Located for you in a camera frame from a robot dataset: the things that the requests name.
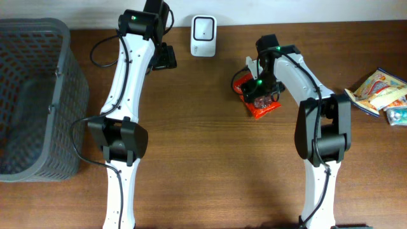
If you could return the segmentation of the red snack packet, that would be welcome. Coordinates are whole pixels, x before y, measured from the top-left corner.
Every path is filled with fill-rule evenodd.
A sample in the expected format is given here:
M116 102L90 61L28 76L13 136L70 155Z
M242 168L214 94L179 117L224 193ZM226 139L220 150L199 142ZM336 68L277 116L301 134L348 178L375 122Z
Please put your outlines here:
M273 110L276 110L277 108L281 107L281 103L273 102L270 96L269 97L262 96L259 99L255 99L253 103L245 102L244 97L241 95L242 90L240 89L240 86L242 86L243 83L248 82L250 79L252 79L251 73L246 73L243 76L239 76L237 79L233 77L231 85L232 90L239 94L240 100L249 110L251 116L258 120L267 113L272 112Z

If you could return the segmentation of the yellow chip bag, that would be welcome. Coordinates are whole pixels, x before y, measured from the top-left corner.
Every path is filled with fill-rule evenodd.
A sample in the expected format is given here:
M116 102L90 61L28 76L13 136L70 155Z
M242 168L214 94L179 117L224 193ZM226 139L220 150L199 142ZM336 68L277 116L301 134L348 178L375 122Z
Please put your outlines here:
M379 117L379 110L406 95L406 80L378 67L355 92L349 89L344 89L344 92L354 106L366 114Z

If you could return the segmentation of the teal tissue pack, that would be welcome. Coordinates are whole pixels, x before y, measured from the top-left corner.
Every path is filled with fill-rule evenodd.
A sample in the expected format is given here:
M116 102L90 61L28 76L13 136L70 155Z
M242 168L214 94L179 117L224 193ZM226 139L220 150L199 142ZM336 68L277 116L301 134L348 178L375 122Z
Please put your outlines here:
M406 109L388 109L386 111L387 119L390 125L407 125L407 110Z

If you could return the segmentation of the orange small box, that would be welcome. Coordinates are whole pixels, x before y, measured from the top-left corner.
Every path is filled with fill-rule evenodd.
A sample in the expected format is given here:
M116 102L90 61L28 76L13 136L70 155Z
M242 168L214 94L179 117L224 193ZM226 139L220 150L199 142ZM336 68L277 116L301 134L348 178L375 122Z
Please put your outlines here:
M390 103L388 106L384 107L384 111L387 111L389 109L404 109L407 107L407 101L406 97L400 97L398 100Z

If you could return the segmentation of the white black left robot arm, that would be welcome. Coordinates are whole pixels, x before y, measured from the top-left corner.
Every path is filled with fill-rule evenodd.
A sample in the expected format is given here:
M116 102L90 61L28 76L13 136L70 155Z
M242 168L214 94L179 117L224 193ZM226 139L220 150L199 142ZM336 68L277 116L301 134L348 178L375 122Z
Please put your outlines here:
M171 16L171 10L126 10L118 20L120 54L113 83L99 117L88 122L107 170L104 228L135 227L135 178L148 145L148 132L139 125L139 101L149 70L177 65L172 47L162 41Z

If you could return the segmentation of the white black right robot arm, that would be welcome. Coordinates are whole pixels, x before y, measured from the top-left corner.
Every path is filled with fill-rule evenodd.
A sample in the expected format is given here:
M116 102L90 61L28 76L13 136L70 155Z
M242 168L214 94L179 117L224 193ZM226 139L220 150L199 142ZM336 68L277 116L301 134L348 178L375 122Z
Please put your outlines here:
M234 91L256 108L276 103L288 91L298 105L294 144L305 164L305 203L298 228L335 228L336 178L351 146L350 101L325 87L295 45L261 36L257 57L246 58L251 78Z

